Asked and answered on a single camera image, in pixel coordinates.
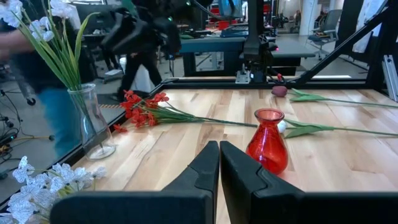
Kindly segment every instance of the gray floor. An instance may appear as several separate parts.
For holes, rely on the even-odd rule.
[[[298,35],[281,35],[278,39],[290,39],[297,41],[298,43],[305,45],[306,37],[299,37]],[[308,42],[305,45],[308,49],[316,51],[317,48]],[[331,52],[334,48],[334,44],[328,44],[324,47],[326,51]],[[220,61],[218,63],[219,69],[223,69],[223,63],[221,59],[221,53],[217,54],[217,59]],[[212,62],[211,56],[209,54],[202,54],[197,57],[197,64],[202,61],[202,63],[198,66],[197,70],[212,70]],[[317,58],[308,58],[302,59],[302,66],[306,69],[311,69],[314,65],[318,63]],[[169,61],[162,60],[159,64],[159,71],[162,75],[162,78],[171,77],[171,73],[169,72]],[[343,59],[336,59],[332,62],[327,68],[322,70],[318,75],[349,75],[351,77],[365,77],[366,74],[361,74],[365,72],[362,68],[358,68],[348,62],[345,62]],[[174,75],[175,77],[183,76],[183,63],[182,58],[177,58],[174,61]],[[117,87],[120,84],[120,80],[112,81],[107,84],[102,84],[101,81],[95,81],[97,84],[98,93],[114,93]],[[23,120],[22,127],[23,131],[26,134],[32,134],[34,136],[48,136],[52,134],[52,130],[47,125],[45,118],[43,117],[43,106],[37,100],[36,105],[29,106],[26,103],[26,100],[20,94],[20,90],[16,82],[6,82],[0,83],[0,89],[4,91],[11,91],[7,95],[10,97],[12,102],[15,104],[18,109],[19,116]],[[14,109],[10,102],[5,97],[0,97],[0,102],[4,104],[0,104],[0,113],[3,116],[8,116],[11,121],[18,128],[18,121],[16,119],[16,115],[14,114]],[[115,117],[121,114],[121,109],[102,109],[103,115],[107,121],[111,121]],[[22,133],[19,134],[19,138],[25,137]],[[48,166],[51,166],[53,163],[58,161],[62,155],[56,155],[53,149],[53,142],[48,139],[31,139],[31,140],[21,140],[13,141],[11,146],[14,146],[14,150],[12,152],[13,158],[19,158],[22,156],[27,156],[29,162],[35,166],[37,169],[45,169]],[[10,169],[18,165],[18,161],[7,161],[4,164],[0,165],[0,172],[5,169]],[[11,194],[16,192],[20,185],[11,177],[11,173],[5,180],[0,180],[0,202],[7,199]]]

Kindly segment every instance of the table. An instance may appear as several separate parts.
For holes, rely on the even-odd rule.
[[[235,76],[241,69],[244,37],[207,37],[203,39],[182,40],[180,53],[183,56],[186,77]],[[301,58],[315,57],[315,54],[300,43],[292,40],[276,40],[278,51],[273,51],[274,68],[284,75],[295,75]],[[195,52],[224,52],[224,70],[197,72]]]
[[[305,90],[341,100],[394,102],[374,90]],[[332,126],[398,131],[398,111],[341,103],[290,103],[270,90],[164,90],[176,108],[197,116],[257,124],[254,111],[278,108],[288,119]],[[183,171],[211,140],[245,150],[255,128],[221,124],[168,124],[115,134],[109,158],[78,161],[74,167],[106,166],[101,190],[160,190]],[[397,191],[398,139],[344,131],[287,139],[289,165],[279,176],[304,191]],[[217,223],[229,223],[221,182]]]

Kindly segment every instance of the blue jeans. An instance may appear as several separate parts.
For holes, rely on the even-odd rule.
[[[49,88],[37,95],[54,131],[55,151],[64,156],[80,143],[80,116],[67,90]]]

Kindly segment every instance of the clear glass vase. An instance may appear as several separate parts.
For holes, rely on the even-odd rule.
[[[68,90],[80,114],[81,143],[89,160],[110,156],[116,150],[111,131],[98,106],[95,84],[82,84],[81,90]]]

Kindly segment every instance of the wooden table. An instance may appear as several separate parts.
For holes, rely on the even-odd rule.
[[[341,100],[393,101],[373,90],[316,90]],[[398,110],[342,103],[290,103],[270,90],[165,90],[176,108],[197,116],[257,124],[254,111],[278,108],[289,119],[332,126],[397,132]],[[167,124],[116,134],[117,151],[109,158],[75,167],[106,166],[101,190],[160,190],[172,181],[210,140],[227,140],[245,150],[255,128],[221,124]],[[396,191],[398,139],[345,131],[323,132],[286,140],[289,165],[281,178],[304,191]],[[221,183],[217,223],[229,223]]]

